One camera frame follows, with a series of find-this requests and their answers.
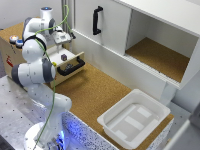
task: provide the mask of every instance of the cabinet door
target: cabinet door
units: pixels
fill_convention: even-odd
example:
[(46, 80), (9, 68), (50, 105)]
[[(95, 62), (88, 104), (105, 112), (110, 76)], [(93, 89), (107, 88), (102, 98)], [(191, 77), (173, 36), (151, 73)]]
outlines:
[[(98, 29), (102, 32), (93, 35), (93, 13), (98, 13)], [(75, 30), (95, 42), (124, 55), (128, 35), (131, 9), (113, 0), (75, 0)]]

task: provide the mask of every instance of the green cable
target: green cable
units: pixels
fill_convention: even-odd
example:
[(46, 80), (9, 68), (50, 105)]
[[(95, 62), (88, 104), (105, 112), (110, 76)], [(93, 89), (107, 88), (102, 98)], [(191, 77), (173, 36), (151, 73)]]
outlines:
[[(44, 29), (44, 30), (39, 30), (39, 31), (37, 31), (37, 32), (35, 33), (35, 35), (37, 35), (39, 32), (46, 31), (46, 30), (51, 30), (51, 29), (53, 29), (53, 28), (56, 28), (56, 27), (60, 26), (61, 24), (63, 24), (64, 22), (66, 22), (68, 28), (70, 29), (70, 27), (69, 27), (69, 25), (68, 25), (68, 23), (67, 23), (67, 21), (66, 21), (66, 19), (67, 19), (67, 17), (68, 17), (68, 14), (69, 14), (69, 7), (68, 7), (68, 5), (64, 5), (63, 7), (67, 7), (67, 15), (65, 16), (64, 20), (63, 20), (59, 25), (57, 25), (57, 26), (54, 26), (54, 27), (52, 27), (52, 28), (48, 28), (48, 29)], [(43, 51), (45, 52), (45, 55), (47, 56), (48, 60), (51, 62), (51, 60), (50, 60), (50, 58), (49, 58), (47, 52), (45, 51), (44, 47), (42, 46), (42, 44), (41, 44), (37, 39), (35, 39), (35, 40), (36, 40), (36, 42), (40, 45), (40, 47), (43, 49)], [(35, 146), (34, 146), (34, 149), (36, 148), (36, 146), (37, 146), (37, 144), (38, 144), (38, 142), (39, 142), (39, 140), (40, 140), (40, 137), (42, 136), (42, 133), (44, 132), (44, 129), (46, 128), (46, 125), (47, 125), (47, 122), (49, 121), (49, 118), (50, 118), (50, 116), (51, 116), (51, 113), (52, 113), (52, 111), (53, 111), (54, 101), (55, 101), (55, 79), (53, 80), (53, 84), (54, 84), (54, 86), (53, 86), (53, 104), (52, 104), (52, 107), (51, 107), (51, 111), (50, 111), (50, 113), (49, 113), (49, 116), (47, 117), (47, 120), (46, 120), (46, 122), (45, 122), (45, 124), (44, 124), (44, 127), (43, 127), (43, 129), (42, 129), (42, 132), (40, 133), (39, 138), (37, 139), (37, 142), (36, 142), (36, 144), (35, 144)]]

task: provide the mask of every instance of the open cabinet compartment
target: open cabinet compartment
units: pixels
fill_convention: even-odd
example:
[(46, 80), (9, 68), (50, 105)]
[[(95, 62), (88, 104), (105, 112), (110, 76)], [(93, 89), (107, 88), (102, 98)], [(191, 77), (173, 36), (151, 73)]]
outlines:
[[(194, 76), (188, 64), (198, 47), (197, 42), (197, 36), (133, 9), (125, 56), (156, 70), (158, 76), (181, 88)], [(187, 72), (190, 77), (184, 79)]]

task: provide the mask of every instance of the cabinet shelf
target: cabinet shelf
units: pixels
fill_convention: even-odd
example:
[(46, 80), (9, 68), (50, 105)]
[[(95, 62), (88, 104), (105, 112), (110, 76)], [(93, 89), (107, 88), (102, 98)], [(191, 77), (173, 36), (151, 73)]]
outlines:
[(190, 60), (149, 38), (144, 38), (132, 46), (126, 54), (178, 82), (181, 82)]

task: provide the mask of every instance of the brown countertop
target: brown countertop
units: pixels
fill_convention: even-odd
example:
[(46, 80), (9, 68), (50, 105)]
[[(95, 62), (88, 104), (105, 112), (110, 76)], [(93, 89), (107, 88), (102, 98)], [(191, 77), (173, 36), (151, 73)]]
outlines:
[[(11, 35), (21, 38), (22, 30), (23, 23), (20, 23), (0, 31), (0, 37), (9, 42)], [(84, 70), (56, 86), (56, 93), (71, 98), (72, 108), (70, 111), (119, 149), (123, 148), (105, 134), (102, 126), (97, 122), (97, 118), (129, 92), (131, 89), (88, 63)], [(173, 115), (170, 114), (137, 150), (146, 149), (172, 119)]]

